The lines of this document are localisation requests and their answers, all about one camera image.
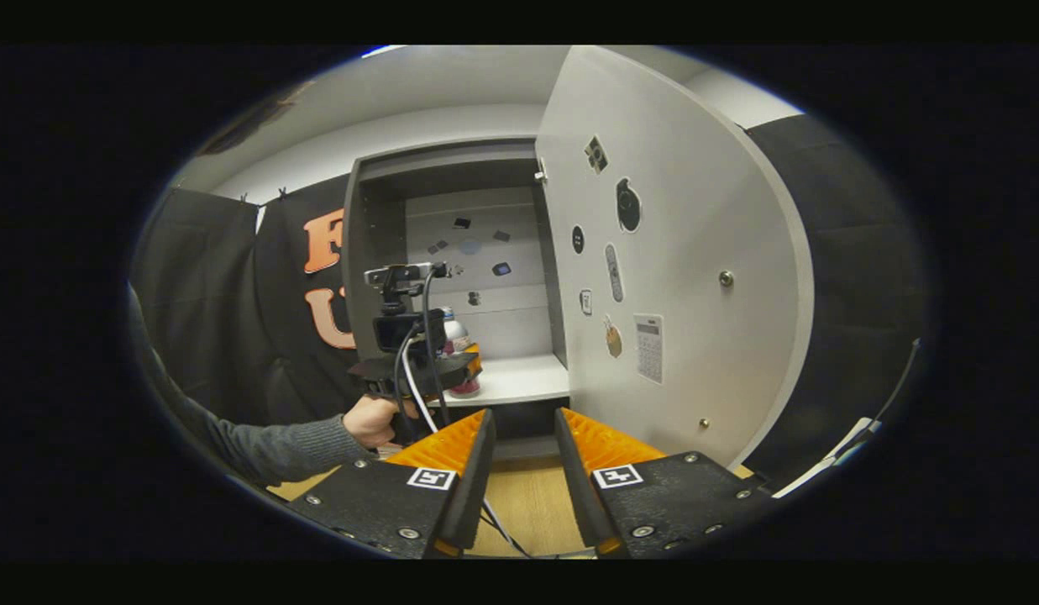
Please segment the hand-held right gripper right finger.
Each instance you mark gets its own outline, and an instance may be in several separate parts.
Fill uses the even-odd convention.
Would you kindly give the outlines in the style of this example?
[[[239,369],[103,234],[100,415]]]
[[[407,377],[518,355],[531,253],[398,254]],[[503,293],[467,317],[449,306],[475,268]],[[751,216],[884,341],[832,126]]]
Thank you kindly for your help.
[[[739,477],[696,450],[664,453],[569,407],[554,432],[580,536],[607,560],[697,554],[776,505],[760,474]]]

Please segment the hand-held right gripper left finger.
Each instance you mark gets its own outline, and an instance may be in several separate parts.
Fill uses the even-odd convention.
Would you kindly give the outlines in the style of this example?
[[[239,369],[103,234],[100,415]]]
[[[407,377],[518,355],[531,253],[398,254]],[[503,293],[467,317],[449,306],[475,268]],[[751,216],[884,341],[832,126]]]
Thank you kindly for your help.
[[[385,461],[339,467],[286,506],[370,555],[457,559],[475,544],[495,445],[481,410]]]

